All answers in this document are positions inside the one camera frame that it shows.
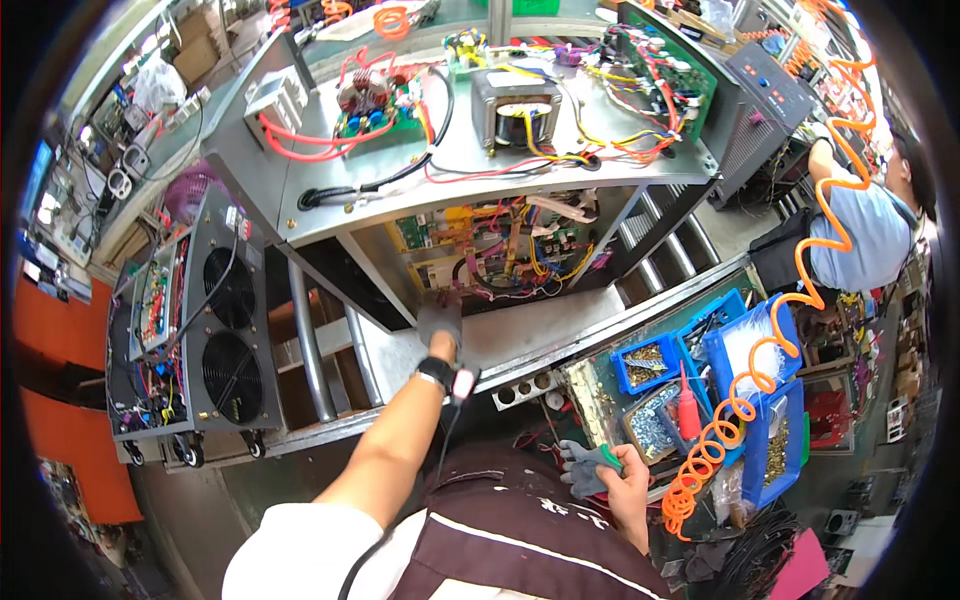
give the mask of black hair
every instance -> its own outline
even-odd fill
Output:
[[[926,161],[924,149],[916,137],[910,133],[890,131],[894,137],[894,147],[900,158],[910,165],[910,187],[920,210],[934,223],[937,222],[937,188]]]

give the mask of black fan grille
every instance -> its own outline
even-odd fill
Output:
[[[208,294],[227,270],[229,262],[230,248],[216,248],[206,258],[204,288]],[[256,309],[256,294],[253,292],[250,271],[239,256],[233,259],[227,278],[210,299],[210,308],[220,323],[231,329],[250,325]]]
[[[204,348],[203,371],[214,410],[237,425],[256,419],[263,406],[263,383],[246,342],[230,331],[214,334]]]

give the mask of wristwatch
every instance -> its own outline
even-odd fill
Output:
[[[457,400],[466,400],[476,383],[476,373],[469,369],[454,371],[445,360],[436,356],[427,356],[420,361],[413,376],[439,385],[446,396]]]

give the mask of pink paper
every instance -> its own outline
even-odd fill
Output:
[[[793,557],[777,575],[770,600],[797,600],[829,576],[827,557],[812,529],[794,540]]]

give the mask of red glue bottle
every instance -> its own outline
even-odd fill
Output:
[[[693,397],[693,390],[686,385],[684,365],[680,365],[680,435],[685,440],[692,440],[700,435],[700,413],[697,410],[697,400]]]

